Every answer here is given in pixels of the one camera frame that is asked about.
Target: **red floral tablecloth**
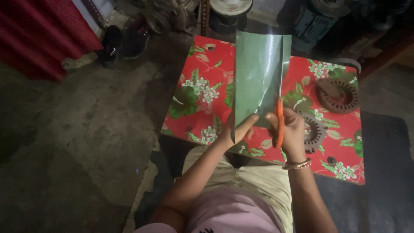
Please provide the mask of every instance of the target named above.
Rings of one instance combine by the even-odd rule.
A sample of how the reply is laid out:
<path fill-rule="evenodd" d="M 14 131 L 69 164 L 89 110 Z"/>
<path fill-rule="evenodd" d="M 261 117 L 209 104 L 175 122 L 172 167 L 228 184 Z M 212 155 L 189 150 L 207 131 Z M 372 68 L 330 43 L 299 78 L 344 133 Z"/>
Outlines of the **red floral tablecloth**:
<path fill-rule="evenodd" d="M 231 112 L 235 44 L 196 36 L 174 92 L 162 134 L 199 144 L 211 144 Z M 365 183 L 359 109 L 334 114 L 324 109 L 316 95 L 319 78 L 342 78 L 358 88 L 356 70 L 310 59 L 291 57 L 282 84 L 284 105 L 315 115 L 329 127 L 319 150 L 308 155 L 311 169 L 321 175 Z M 305 137 L 312 133 L 305 129 Z M 273 163 L 284 163 L 286 155 L 273 148 L 265 128 L 254 128 L 251 140 L 244 139 L 231 151 Z M 329 164 L 333 156 L 337 163 Z"/>

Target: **bracelet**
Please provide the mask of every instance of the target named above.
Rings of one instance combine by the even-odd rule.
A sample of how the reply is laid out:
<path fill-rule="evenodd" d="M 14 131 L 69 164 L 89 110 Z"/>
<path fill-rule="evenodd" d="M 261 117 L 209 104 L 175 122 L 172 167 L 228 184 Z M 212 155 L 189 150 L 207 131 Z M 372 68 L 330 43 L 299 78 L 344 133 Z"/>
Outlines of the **bracelet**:
<path fill-rule="evenodd" d="M 285 166 L 282 167 L 282 169 L 283 170 L 302 169 L 302 168 L 309 167 L 311 164 L 312 164 L 312 159 L 307 158 L 305 161 L 303 161 L 301 163 L 295 163 L 293 165 L 285 165 Z"/>

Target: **black sneaker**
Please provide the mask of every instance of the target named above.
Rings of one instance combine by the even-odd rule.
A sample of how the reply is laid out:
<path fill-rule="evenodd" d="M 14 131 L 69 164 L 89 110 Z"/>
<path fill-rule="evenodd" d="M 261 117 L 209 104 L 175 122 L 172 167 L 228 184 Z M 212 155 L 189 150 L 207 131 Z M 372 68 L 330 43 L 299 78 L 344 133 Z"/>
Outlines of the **black sneaker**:
<path fill-rule="evenodd" d="M 148 40 L 148 25 L 145 18 L 141 17 L 128 29 L 123 58 L 125 60 L 138 58 L 147 49 Z"/>
<path fill-rule="evenodd" d="M 119 28 L 111 25 L 107 28 L 103 37 L 103 50 L 95 51 L 104 67 L 112 67 L 118 60 L 123 46 L 123 37 Z"/>

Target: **pink shirt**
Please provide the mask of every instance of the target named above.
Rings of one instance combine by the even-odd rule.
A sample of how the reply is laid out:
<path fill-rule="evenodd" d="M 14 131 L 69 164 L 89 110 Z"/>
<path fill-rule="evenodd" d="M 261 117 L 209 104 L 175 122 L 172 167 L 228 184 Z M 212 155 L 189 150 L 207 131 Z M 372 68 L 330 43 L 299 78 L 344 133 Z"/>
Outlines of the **pink shirt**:
<path fill-rule="evenodd" d="M 272 207 L 253 193 L 226 187 L 200 195 L 186 233 L 285 233 Z M 134 233 L 176 233 L 164 223 L 145 225 Z"/>

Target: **scissor handle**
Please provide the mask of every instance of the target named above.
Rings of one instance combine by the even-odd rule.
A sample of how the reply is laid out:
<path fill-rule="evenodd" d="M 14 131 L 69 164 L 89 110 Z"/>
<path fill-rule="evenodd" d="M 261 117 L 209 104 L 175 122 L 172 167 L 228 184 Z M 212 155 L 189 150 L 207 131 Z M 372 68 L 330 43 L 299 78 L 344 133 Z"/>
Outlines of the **scissor handle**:
<path fill-rule="evenodd" d="M 277 118 L 279 120 L 279 133 L 277 137 L 276 147 L 281 148 L 284 137 L 285 125 L 283 117 L 283 99 L 280 97 L 277 99 Z"/>

